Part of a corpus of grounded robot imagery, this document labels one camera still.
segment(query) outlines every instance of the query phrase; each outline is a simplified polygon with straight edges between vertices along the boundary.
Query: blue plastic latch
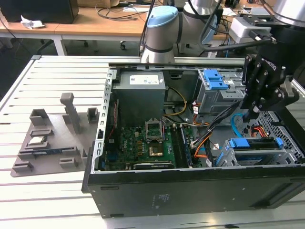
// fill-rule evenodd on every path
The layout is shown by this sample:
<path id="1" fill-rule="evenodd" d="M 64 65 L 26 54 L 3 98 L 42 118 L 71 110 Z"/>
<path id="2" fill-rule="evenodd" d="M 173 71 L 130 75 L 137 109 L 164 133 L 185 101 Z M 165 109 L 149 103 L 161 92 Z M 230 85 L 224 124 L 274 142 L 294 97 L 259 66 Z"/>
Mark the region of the blue plastic latch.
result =
<path id="1" fill-rule="evenodd" d="M 157 6 L 152 9 L 152 12 L 147 22 L 147 27 L 155 28 L 163 26 L 174 20 L 177 15 L 178 10 L 174 6 Z"/>
<path id="2" fill-rule="evenodd" d="M 247 139 L 240 137 L 240 138 L 232 138 L 229 141 L 232 148 L 248 148 L 250 147 Z"/>
<path id="3" fill-rule="evenodd" d="M 229 143 L 230 143 L 230 146 L 231 146 L 232 148 L 235 148 L 235 147 L 236 147 L 235 142 L 234 142 L 233 140 L 230 140 Z"/>
<path id="4" fill-rule="evenodd" d="M 225 90 L 228 89 L 223 81 L 223 77 L 219 74 L 216 69 L 205 69 L 203 71 L 205 80 L 209 83 L 209 88 L 212 90 Z"/>
<path id="5" fill-rule="evenodd" d="M 219 155 L 219 157 L 217 158 L 216 160 L 216 166 L 218 166 L 219 162 L 220 162 L 220 159 L 224 156 L 224 152 L 221 152 L 221 154 Z"/>
<path id="6" fill-rule="evenodd" d="M 282 141 L 282 139 L 280 137 L 276 138 L 276 143 L 278 144 L 280 149 L 284 147 L 284 142 Z"/>

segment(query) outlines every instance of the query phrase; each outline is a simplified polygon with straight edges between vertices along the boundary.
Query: white table leg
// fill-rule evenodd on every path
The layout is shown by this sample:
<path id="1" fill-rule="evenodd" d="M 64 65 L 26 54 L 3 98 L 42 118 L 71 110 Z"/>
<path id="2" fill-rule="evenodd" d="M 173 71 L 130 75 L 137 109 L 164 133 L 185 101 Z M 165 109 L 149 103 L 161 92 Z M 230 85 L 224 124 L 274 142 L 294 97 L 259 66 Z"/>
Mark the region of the white table leg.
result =
<path id="1" fill-rule="evenodd" d="M 10 42 L 10 38 L 0 38 L 0 40 L 5 45 L 5 47 L 7 47 L 8 49 L 12 49 L 13 48 L 13 45 Z"/>
<path id="2" fill-rule="evenodd" d="M 54 37 L 53 40 L 56 47 L 57 55 L 66 56 L 67 50 L 63 40 L 61 39 L 61 36 Z"/>
<path id="3" fill-rule="evenodd" d="M 212 40 L 211 41 L 211 47 L 218 47 L 223 43 L 223 41 L 220 40 Z M 209 52 L 208 58 L 216 58 L 217 52 Z"/>
<path id="4" fill-rule="evenodd" d="M 185 44 L 178 44 L 179 45 L 179 52 L 180 54 L 183 54 L 184 53 L 184 50 L 185 50 Z"/>
<path id="5" fill-rule="evenodd" d="M 93 44 L 93 50 L 94 50 L 95 52 L 98 52 L 98 51 L 99 51 L 99 48 L 98 48 L 98 46 L 97 46 L 97 41 L 92 41 L 92 44 Z"/>

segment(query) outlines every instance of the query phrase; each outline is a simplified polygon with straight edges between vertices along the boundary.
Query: wooden desk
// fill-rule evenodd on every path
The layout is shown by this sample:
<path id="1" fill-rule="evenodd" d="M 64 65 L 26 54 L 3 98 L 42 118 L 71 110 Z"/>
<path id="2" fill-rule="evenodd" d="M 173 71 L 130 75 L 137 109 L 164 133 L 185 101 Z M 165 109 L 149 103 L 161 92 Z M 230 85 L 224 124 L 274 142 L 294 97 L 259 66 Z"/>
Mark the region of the wooden desk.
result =
<path id="1" fill-rule="evenodd" d="M 234 11 L 239 11 L 241 6 L 257 7 L 257 4 L 249 4 L 246 0 L 241 0 L 239 6 Z M 112 9 L 109 17 L 118 17 L 130 15 L 132 12 L 123 12 L 119 9 Z M 20 23 L 9 23 L 2 16 L 5 25 L 17 38 L 35 38 L 35 39 L 52 39 L 58 55 L 67 55 L 63 40 L 91 40 L 97 47 L 96 41 L 131 41 L 137 42 L 144 27 L 146 14 L 133 16 L 138 18 L 135 21 L 112 21 L 100 17 L 95 8 L 80 8 L 79 14 L 73 24 L 46 23 L 44 28 L 29 30 L 24 28 Z M 233 17 L 224 17 L 231 21 Z M 9 37 L 7 29 L 0 24 L 0 37 Z M 226 39 L 225 34 L 214 36 L 215 45 L 219 45 Z"/>
<path id="2" fill-rule="evenodd" d="M 123 12 L 120 9 L 113 9 L 108 17 L 120 17 L 131 15 L 131 12 Z M 139 16 L 135 21 L 112 21 L 100 17 L 95 8 L 80 8 L 78 16 L 73 24 L 60 24 L 55 29 L 55 34 L 72 34 L 72 35 L 99 35 L 99 36 L 128 36 L 140 37 L 146 19 L 146 13 Z"/>

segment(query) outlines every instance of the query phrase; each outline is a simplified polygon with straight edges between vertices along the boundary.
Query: metal rail table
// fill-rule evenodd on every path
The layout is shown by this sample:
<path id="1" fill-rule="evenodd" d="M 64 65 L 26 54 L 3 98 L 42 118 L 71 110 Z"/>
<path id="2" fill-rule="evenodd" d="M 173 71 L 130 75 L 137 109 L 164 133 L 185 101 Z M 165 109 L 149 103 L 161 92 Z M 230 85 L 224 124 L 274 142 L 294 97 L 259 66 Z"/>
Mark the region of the metal rail table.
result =
<path id="1" fill-rule="evenodd" d="M 271 210 L 102 219 L 91 195 L 81 192 L 84 172 L 11 177 L 10 170 L 30 125 L 32 109 L 64 113 L 59 101 L 62 92 L 74 93 L 73 103 L 78 112 L 85 112 L 88 107 L 99 109 L 108 64 L 126 61 L 139 59 L 42 56 L 30 60 L 0 103 L 0 228 L 206 229 L 224 228 L 227 224 L 243 229 L 305 227 L 305 193 Z M 243 63 L 242 59 L 222 58 L 176 58 L 176 61 Z"/>

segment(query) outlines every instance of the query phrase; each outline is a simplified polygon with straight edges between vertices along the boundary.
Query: green circuit board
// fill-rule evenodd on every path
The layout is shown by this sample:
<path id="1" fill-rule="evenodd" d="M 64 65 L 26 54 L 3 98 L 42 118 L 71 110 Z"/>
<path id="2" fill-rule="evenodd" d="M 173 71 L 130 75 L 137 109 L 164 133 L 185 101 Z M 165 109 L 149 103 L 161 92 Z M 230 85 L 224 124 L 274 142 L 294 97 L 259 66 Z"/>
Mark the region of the green circuit board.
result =
<path id="1" fill-rule="evenodd" d="M 164 127 L 164 133 L 162 131 L 162 138 L 164 137 L 163 141 L 147 141 L 145 126 L 122 127 L 118 158 L 111 162 L 106 160 L 109 169 L 127 170 L 128 164 L 133 165 L 137 163 L 172 163 L 176 168 L 170 128 L 173 127 Z M 190 143 L 193 138 L 193 131 L 188 127 L 184 130 L 186 140 Z M 149 128 L 149 136 L 156 136 L 159 134 L 160 129 L 158 126 Z"/>

